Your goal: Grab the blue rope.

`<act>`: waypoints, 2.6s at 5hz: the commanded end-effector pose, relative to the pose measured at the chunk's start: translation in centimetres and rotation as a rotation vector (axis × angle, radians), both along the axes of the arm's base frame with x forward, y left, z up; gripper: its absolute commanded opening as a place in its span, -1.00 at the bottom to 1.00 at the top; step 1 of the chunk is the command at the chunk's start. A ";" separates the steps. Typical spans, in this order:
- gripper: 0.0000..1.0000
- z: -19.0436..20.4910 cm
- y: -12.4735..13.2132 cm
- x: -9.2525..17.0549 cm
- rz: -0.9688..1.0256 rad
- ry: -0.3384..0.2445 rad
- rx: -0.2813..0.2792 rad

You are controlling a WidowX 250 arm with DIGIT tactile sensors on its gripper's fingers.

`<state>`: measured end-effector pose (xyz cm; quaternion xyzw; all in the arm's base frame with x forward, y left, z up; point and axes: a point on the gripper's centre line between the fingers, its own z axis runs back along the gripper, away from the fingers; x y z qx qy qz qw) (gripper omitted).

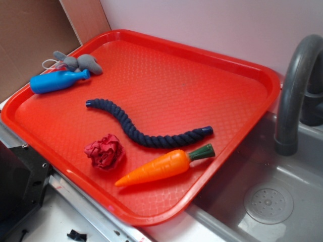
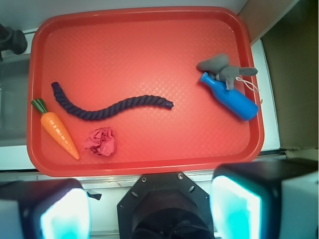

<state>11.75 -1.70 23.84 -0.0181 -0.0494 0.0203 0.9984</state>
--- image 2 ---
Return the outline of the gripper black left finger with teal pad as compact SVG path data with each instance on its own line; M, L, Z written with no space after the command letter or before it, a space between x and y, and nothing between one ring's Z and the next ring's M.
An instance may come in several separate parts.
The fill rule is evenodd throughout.
M2 239L88 239L89 198L76 179L2 181Z

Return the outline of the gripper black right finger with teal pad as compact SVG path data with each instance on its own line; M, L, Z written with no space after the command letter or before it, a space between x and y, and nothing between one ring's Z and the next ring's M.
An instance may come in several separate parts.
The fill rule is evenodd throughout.
M221 164L213 172L209 202L223 239L316 239L319 163L295 158Z

